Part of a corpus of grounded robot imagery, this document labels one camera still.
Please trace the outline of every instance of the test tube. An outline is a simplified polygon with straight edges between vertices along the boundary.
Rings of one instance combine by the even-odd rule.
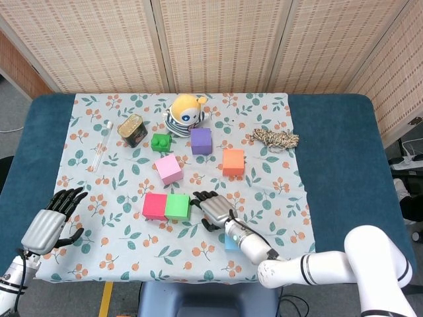
[[[91,171],[95,172],[97,171],[98,165],[100,164],[101,161],[101,156],[103,155],[103,148],[105,148],[107,141],[108,141],[108,137],[110,136],[110,132],[112,131],[113,128],[113,123],[112,122],[107,122],[107,127],[104,131],[107,131],[107,133],[104,135],[104,137],[101,140],[101,143],[98,145],[98,149],[97,149],[97,153],[95,154],[95,158],[94,158],[94,162],[91,165]]]

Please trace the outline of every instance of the twine bundle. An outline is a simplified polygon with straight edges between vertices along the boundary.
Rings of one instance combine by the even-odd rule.
[[[279,153],[284,149],[290,149],[298,145],[299,136],[288,132],[276,133],[265,129],[254,129],[250,141],[259,140],[269,148],[269,152]]]

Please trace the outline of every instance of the magenta cube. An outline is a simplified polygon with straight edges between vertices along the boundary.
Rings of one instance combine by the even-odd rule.
[[[152,220],[167,220],[165,217],[166,194],[146,193],[144,197],[143,216]]]
[[[184,177],[174,154],[170,154],[166,157],[162,157],[159,160],[156,160],[155,164],[160,178],[162,179],[163,183],[165,183],[165,185],[177,182]]]
[[[198,128],[191,130],[191,150],[192,154],[209,155],[212,153],[212,131],[208,128]]]

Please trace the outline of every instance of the woven panel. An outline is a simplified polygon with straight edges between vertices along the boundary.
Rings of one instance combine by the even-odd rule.
[[[289,4],[286,0],[161,0],[176,91],[262,91]]]
[[[422,74],[423,2],[415,0],[350,89],[371,98],[382,138],[398,125],[407,124],[408,115],[422,109]]]
[[[52,90],[40,78],[9,39],[0,31],[0,68],[20,89],[34,99]]]
[[[162,92],[138,0],[1,0],[0,14],[63,92]]]
[[[404,1],[300,1],[269,90],[343,92]]]

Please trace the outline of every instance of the orange cube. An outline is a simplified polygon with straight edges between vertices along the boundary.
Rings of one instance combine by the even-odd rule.
[[[223,175],[240,176],[244,174],[244,150],[223,150]]]

